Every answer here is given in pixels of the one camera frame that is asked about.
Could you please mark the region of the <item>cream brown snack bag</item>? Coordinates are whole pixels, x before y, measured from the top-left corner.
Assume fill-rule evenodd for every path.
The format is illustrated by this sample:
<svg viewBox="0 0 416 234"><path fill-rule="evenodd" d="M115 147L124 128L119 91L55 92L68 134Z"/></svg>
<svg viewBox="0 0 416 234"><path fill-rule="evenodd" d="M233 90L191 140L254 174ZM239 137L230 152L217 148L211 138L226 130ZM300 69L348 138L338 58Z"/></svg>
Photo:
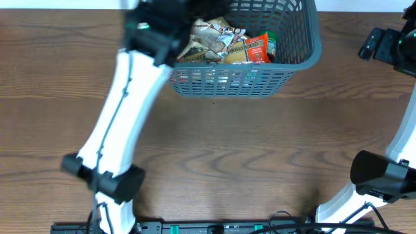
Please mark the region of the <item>cream brown snack bag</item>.
<svg viewBox="0 0 416 234"><path fill-rule="evenodd" d="M224 17L209 21L198 19L191 28L190 41L178 55L177 62L222 64L231 47L249 39L245 29L232 27Z"/></svg>

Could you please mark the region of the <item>San Remo spaghetti packet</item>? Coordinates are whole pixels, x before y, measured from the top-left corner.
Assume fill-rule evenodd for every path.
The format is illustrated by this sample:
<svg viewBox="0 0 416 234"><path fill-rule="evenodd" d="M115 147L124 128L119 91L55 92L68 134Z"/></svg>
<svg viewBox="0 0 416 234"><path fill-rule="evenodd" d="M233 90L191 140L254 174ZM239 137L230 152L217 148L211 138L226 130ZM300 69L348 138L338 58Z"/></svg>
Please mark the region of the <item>San Remo spaghetti packet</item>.
<svg viewBox="0 0 416 234"><path fill-rule="evenodd" d="M251 64L251 63L271 63L267 55L268 33L261 36L236 42L231 49L222 58L213 51L202 50L200 52L191 52L184 54L177 61L182 63L188 62L206 62L218 64Z"/></svg>

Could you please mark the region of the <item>green lid jar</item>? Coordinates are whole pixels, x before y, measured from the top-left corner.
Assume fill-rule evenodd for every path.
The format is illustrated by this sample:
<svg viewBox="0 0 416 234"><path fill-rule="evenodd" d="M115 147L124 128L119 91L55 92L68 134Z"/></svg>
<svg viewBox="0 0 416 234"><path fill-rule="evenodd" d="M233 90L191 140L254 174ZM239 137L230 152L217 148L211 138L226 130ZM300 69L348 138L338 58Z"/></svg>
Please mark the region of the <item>green lid jar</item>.
<svg viewBox="0 0 416 234"><path fill-rule="evenodd" d="M261 31L261 34L268 35L268 44L266 53L271 62L274 62L277 54L277 34L272 31Z"/></svg>

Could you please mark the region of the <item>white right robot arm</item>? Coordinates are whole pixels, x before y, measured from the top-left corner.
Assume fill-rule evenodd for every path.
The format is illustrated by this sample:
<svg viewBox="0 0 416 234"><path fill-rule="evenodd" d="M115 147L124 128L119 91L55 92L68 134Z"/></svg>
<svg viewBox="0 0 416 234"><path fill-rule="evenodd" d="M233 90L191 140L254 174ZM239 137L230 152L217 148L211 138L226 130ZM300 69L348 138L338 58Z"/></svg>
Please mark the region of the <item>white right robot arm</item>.
<svg viewBox="0 0 416 234"><path fill-rule="evenodd" d="M254 155L251 176L288 175L274 203L305 215L348 182L356 153L384 153L411 96L414 79L381 62L365 62L358 50L374 27L401 29L397 13L321 12L322 58L298 81L299 99L287 99L296 141L279 164Z"/></svg>

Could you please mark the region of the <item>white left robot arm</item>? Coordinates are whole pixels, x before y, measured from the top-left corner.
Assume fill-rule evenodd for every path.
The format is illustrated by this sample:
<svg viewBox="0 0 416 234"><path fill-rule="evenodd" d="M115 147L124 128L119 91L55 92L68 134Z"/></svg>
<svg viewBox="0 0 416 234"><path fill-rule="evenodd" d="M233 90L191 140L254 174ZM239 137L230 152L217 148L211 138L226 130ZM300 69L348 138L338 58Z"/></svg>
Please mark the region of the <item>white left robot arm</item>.
<svg viewBox="0 0 416 234"><path fill-rule="evenodd" d="M224 0L139 1L123 12L123 40L114 79L97 123L84 146L67 154L62 169L93 193L88 233L130 233L133 199L145 173L133 164L149 111L190 41L197 20L228 13Z"/></svg>

